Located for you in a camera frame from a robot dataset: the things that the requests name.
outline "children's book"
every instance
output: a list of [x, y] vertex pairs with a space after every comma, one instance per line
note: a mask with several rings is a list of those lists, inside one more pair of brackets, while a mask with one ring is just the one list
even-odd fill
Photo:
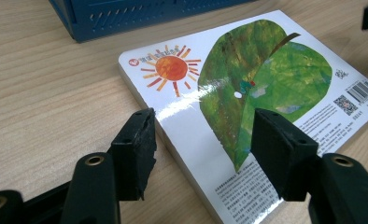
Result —
[[123, 52], [121, 75], [217, 221], [280, 200], [251, 154], [255, 108], [335, 152], [368, 120], [368, 79], [281, 11]]

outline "book cover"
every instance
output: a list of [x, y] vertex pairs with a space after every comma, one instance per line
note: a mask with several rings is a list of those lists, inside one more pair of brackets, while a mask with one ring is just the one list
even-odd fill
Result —
[[258, 223], [280, 200], [251, 154], [256, 107], [335, 152], [368, 120], [368, 79], [281, 11], [119, 57], [122, 77], [217, 221]]

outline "publisher logo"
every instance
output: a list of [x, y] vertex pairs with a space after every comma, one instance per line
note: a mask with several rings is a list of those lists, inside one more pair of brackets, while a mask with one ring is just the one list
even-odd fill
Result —
[[137, 59], [129, 60], [129, 65], [131, 66], [138, 66], [139, 64], [140, 64], [140, 61], [138, 61]]

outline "sun illustration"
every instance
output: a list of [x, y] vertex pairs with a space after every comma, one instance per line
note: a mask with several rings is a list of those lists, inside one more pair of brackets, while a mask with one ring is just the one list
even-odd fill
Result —
[[191, 49], [187, 49], [187, 46], [183, 46], [181, 49], [175, 46], [173, 49], [169, 49], [167, 45], [164, 46], [164, 51], [156, 50], [156, 53], [149, 53], [149, 60], [146, 61], [151, 68], [141, 68], [141, 71], [149, 72], [143, 78], [152, 78], [147, 87], [158, 86], [157, 91], [160, 91], [167, 82], [173, 84], [176, 97], [180, 96], [177, 83], [183, 82], [187, 89], [191, 88], [191, 85], [187, 80], [196, 82], [199, 77], [197, 66], [201, 60], [188, 60], [187, 56], [190, 54]]

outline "barcode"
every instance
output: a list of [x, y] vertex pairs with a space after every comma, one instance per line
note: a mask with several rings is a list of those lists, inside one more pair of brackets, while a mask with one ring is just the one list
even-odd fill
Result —
[[360, 104], [368, 100], [368, 82], [359, 82], [354, 87], [350, 88], [347, 93], [351, 95]]

